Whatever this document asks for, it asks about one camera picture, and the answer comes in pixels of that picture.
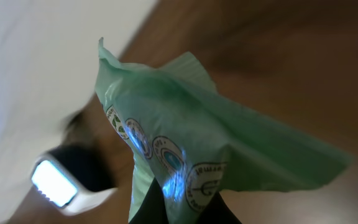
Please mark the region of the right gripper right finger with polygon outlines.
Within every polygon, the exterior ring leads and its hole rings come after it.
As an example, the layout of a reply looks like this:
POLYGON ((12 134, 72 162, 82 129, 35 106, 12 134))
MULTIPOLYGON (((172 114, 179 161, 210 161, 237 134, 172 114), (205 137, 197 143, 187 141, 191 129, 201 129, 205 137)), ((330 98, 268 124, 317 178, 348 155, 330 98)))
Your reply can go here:
POLYGON ((199 216, 197 224, 241 224, 219 193, 216 193, 199 216))

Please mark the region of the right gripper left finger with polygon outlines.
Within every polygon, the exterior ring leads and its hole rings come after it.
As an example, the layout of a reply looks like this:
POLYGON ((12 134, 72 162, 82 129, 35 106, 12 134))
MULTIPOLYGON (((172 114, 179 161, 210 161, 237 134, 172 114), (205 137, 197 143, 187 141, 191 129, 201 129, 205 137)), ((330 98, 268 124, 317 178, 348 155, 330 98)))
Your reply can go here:
POLYGON ((163 193, 156 178, 129 224, 169 224, 163 193))

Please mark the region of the green wet wipes packet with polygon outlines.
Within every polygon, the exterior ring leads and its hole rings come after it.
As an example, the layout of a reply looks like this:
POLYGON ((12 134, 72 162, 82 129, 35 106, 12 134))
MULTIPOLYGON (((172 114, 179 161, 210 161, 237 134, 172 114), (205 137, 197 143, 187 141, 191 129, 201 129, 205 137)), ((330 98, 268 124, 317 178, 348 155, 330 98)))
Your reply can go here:
POLYGON ((156 178, 169 223, 195 223, 222 190, 314 190, 350 164, 335 147, 220 95, 185 53, 160 68, 122 63, 98 45, 95 91, 132 149, 129 221, 156 178))

